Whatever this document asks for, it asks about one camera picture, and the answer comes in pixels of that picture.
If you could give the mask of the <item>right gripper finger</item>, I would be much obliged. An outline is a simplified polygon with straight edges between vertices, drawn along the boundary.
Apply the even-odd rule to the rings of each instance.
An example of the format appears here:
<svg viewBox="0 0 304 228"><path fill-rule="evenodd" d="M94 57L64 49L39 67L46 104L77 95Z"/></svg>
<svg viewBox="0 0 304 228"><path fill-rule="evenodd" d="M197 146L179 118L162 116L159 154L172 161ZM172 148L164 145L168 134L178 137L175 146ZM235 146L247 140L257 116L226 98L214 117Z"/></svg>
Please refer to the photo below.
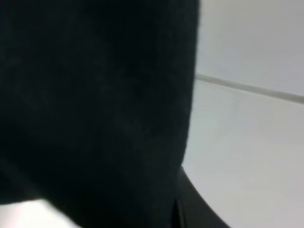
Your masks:
<svg viewBox="0 0 304 228"><path fill-rule="evenodd" d="M176 228L229 228L199 195L183 168L180 169L178 175L174 226Z"/></svg>

